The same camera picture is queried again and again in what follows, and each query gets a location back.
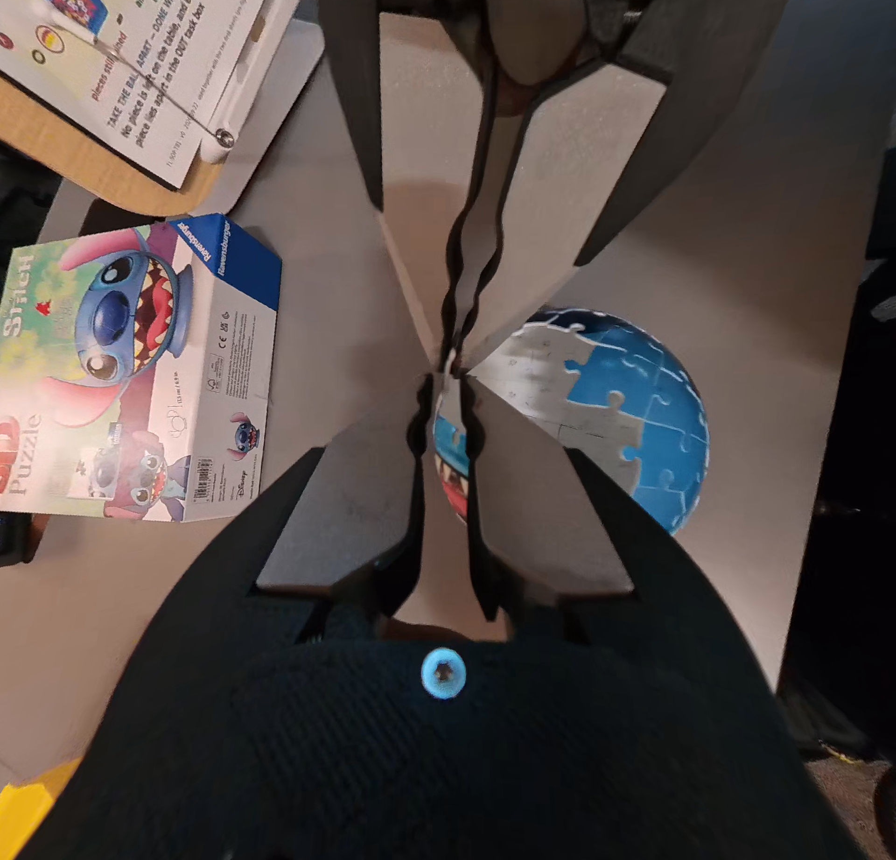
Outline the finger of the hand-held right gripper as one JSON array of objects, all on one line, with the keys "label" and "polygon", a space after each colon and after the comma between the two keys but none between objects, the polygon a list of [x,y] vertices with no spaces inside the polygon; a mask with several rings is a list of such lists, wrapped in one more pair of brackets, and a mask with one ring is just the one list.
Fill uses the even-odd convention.
[{"label": "finger of the hand-held right gripper", "polygon": [[442,348],[446,243],[469,193],[483,106],[474,69],[443,26],[379,16],[386,247],[428,361]]},{"label": "finger of the hand-held right gripper", "polygon": [[665,94],[662,82],[609,64],[536,106],[500,208],[497,269],[458,353],[463,369],[484,361],[573,277]]}]

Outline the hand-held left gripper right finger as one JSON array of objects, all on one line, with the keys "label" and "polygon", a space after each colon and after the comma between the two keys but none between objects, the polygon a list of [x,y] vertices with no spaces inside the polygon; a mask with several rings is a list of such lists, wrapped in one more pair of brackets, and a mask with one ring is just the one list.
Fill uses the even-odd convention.
[{"label": "hand-held left gripper right finger", "polygon": [[631,594],[563,446],[478,379],[461,380],[477,594]]}]

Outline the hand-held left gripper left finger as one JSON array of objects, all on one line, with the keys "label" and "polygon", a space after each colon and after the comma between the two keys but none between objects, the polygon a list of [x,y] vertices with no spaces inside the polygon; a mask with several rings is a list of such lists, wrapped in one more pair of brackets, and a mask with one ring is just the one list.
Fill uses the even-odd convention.
[{"label": "hand-held left gripper left finger", "polygon": [[423,375],[332,438],[255,581],[260,591],[413,589],[428,419]]}]

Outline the blue puzzle ball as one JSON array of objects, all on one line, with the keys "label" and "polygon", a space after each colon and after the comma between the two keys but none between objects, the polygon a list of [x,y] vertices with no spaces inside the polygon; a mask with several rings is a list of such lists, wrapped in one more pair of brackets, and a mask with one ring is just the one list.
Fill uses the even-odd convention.
[{"label": "blue puzzle ball", "polygon": [[647,331],[599,310],[543,307],[472,375],[581,451],[669,534],[690,518],[709,427],[685,367]]}]

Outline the small curved puzzle piece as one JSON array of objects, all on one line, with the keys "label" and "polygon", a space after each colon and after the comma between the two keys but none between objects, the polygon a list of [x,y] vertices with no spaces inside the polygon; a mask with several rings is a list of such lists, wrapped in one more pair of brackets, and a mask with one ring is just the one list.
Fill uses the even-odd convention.
[{"label": "small curved puzzle piece", "polygon": [[458,379],[463,372],[462,346],[454,342],[442,353],[434,370],[434,388],[437,392],[446,389],[450,381]]}]

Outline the printed puzzle box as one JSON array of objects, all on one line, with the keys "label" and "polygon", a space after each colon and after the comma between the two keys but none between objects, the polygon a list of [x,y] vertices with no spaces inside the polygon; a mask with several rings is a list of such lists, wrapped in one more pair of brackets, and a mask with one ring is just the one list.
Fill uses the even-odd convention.
[{"label": "printed puzzle box", "polygon": [[14,249],[2,511],[238,515],[261,490],[281,268],[219,214]]}]

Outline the printed instruction sheet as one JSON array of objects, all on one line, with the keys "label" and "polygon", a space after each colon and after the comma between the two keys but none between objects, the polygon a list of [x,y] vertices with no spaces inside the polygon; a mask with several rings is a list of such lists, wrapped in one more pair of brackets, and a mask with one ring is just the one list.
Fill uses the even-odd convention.
[{"label": "printed instruction sheet", "polygon": [[2,79],[178,189],[264,0],[1,0]]}]

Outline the yellow plastic bin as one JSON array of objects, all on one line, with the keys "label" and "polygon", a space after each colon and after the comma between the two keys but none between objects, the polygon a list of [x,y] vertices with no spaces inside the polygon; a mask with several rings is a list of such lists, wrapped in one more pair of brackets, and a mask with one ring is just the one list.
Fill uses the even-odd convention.
[{"label": "yellow plastic bin", "polygon": [[62,763],[20,784],[1,791],[1,858],[15,859],[46,818],[73,773],[82,762]]}]

